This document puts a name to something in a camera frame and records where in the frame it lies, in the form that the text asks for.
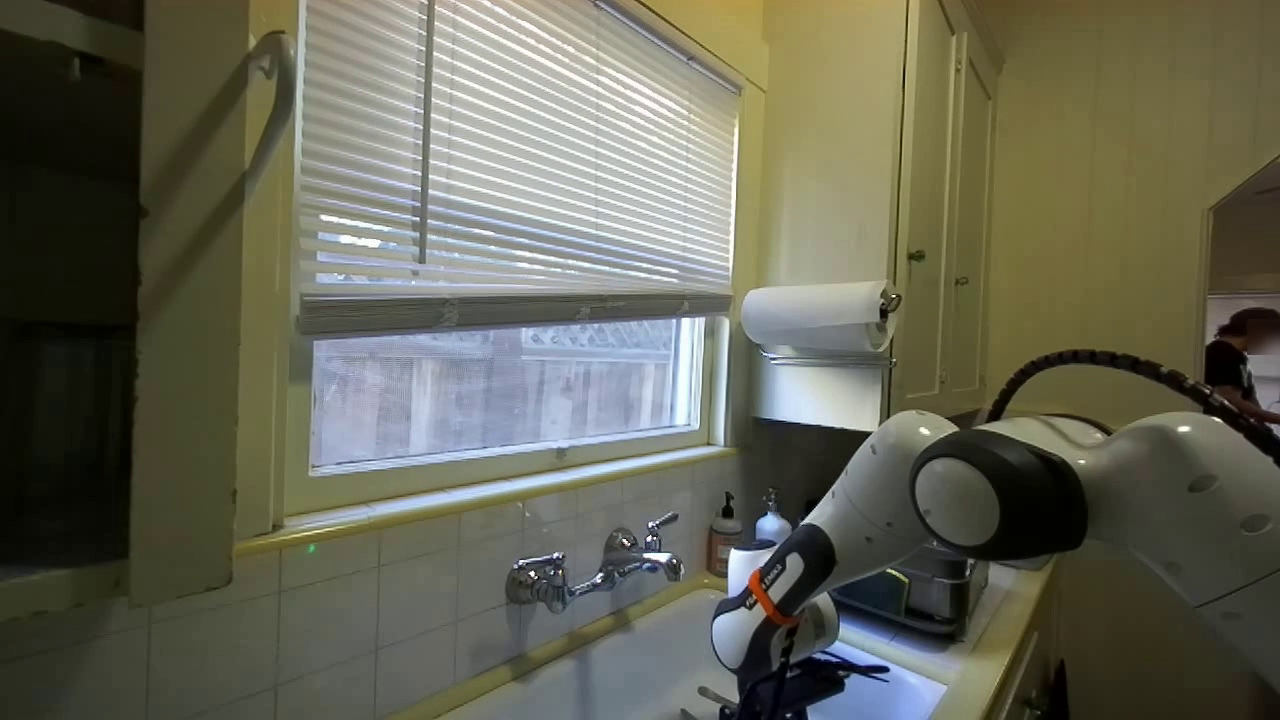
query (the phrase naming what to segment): paper towel roll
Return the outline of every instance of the paper towel roll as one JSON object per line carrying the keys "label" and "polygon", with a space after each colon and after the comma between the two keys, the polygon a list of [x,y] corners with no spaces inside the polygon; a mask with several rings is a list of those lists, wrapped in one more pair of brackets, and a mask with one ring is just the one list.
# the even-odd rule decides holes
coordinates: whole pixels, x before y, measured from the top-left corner
{"label": "paper towel roll", "polygon": [[745,332],[769,347],[797,352],[884,352],[896,297],[884,280],[865,286],[775,286],[745,300]]}

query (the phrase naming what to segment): doorway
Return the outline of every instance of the doorway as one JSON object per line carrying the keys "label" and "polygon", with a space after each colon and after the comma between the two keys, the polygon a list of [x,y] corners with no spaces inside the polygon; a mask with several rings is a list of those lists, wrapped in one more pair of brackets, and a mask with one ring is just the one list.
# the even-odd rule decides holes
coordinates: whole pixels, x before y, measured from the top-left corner
{"label": "doorway", "polygon": [[[1203,341],[1249,303],[1280,307],[1280,155],[1210,204]],[[1280,347],[1249,365],[1254,402],[1280,408]]]}

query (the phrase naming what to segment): small bottle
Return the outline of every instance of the small bottle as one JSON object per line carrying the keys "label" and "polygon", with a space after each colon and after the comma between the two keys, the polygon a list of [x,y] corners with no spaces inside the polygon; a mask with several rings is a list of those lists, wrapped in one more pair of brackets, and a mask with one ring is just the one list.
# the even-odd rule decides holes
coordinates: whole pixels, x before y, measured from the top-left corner
{"label": "small bottle", "polygon": [[725,506],[718,514],[713,515],[713,530],[709,530],[709,571],[713,578],[727,578],[727,554],[738,535],[738,522],[737,522],[737,507],[732,507],[732,494],[725,494]]}
{"label": "small bottle", "polygon": [[775,514],[775,497],[769,494],[769,514],[755,522],[755,549],[782,544],[792,523]]}

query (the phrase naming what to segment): window pane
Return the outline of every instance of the window pane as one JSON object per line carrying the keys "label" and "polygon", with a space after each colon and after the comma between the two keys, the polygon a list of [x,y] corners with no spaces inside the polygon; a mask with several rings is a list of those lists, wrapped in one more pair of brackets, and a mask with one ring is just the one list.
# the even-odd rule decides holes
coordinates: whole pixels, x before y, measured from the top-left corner
{"label": "window pane", "polygon": [[313,467],[696,431],[701,344],[703,322],[314,341]]}

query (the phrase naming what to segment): window blind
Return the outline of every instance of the window blind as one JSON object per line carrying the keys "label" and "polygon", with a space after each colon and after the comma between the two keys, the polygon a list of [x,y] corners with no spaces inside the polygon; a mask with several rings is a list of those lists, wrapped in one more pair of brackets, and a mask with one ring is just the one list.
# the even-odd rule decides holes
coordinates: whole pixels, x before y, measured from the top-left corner
{"label": "window blind", "polygon": [[591,0],[309,0],[309,336],[725,314],[738,94]]}

